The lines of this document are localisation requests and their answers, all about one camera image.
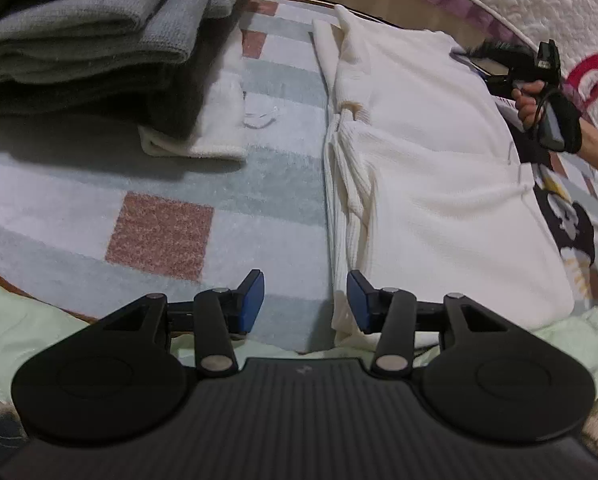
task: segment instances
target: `black ribbed plate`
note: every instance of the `black ribbed plate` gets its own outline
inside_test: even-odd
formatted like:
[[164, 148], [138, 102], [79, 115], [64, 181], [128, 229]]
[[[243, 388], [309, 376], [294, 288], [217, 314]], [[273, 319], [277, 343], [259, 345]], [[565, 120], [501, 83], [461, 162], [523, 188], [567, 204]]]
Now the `black ribbed plate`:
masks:
[[199, 383], [152, 433], [106, 448], [33, 440], [0, 469], [10, 480], [596, 480], [574, 439], [489, 446], [432, 418], [410, 386], [356, 359], [249, 359]]

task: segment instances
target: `folded white cloth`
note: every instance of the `folded white cloth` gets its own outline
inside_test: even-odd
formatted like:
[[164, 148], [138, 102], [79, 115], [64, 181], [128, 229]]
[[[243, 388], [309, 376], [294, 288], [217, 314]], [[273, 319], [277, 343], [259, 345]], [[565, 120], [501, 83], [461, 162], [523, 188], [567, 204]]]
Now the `folded white cloth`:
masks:
[[153, 156], [245, 159], [242, 55], [241, 31], [235, 28], [208, 76], [204, 105], [189, 137], [173, 139], [139, 126], [143, 151]]
[[325, 174], [338, 344], [374, 345], [346, 273], [423, 301], [463, 292], [528, 329], [570, 314], [566, 272], [486, 85], [451, 37], [369, 22], [337, 6], [314, 23], [329, 90]]

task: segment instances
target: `brown square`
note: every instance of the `brown square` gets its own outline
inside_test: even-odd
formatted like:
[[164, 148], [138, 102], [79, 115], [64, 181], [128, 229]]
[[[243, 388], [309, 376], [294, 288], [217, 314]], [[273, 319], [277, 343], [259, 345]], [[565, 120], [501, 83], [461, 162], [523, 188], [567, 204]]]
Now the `brown square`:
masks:
[[263, 44], [266, 41], [265, 32], [255, 32], [254, 30], [242, 30], [243, 32], [243, 55], [259, 59]]
[[213, 219], [211, 207], [129, 192], [106, 260], [152, 274], [199, 279]]
[[278, 6], [279, 4], [277, 2], [268, 0], [250, 0], [246, 6], [246, 12], [256, 12], [258, 14], [274, 16]]

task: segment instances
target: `plaid blanket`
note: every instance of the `plaid blanket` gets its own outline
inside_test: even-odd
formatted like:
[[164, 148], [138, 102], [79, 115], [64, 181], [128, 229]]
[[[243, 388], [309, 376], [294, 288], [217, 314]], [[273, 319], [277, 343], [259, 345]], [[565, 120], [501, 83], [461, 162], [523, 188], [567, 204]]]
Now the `plaid blanket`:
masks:
[[252, 268], [266, 299], [251, 337], [332, 346], [322, 147], [326, 92], [311, 42], [332, 10], [252, 0], [241, 20], [245, 164], [152, 158], [135, 126], [0, 120], [0, 275], [102, 317], [148, 293], [191, 300]]

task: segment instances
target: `stack of folded clothes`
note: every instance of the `stack of folded clothes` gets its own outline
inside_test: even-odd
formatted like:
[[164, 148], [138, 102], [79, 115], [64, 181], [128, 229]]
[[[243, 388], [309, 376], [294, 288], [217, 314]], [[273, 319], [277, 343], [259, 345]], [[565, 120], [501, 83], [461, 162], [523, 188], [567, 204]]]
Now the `stack of folded clothes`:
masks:
[[249, 0], [0, 0], [0, 116], [89, 112], [189, 134]]

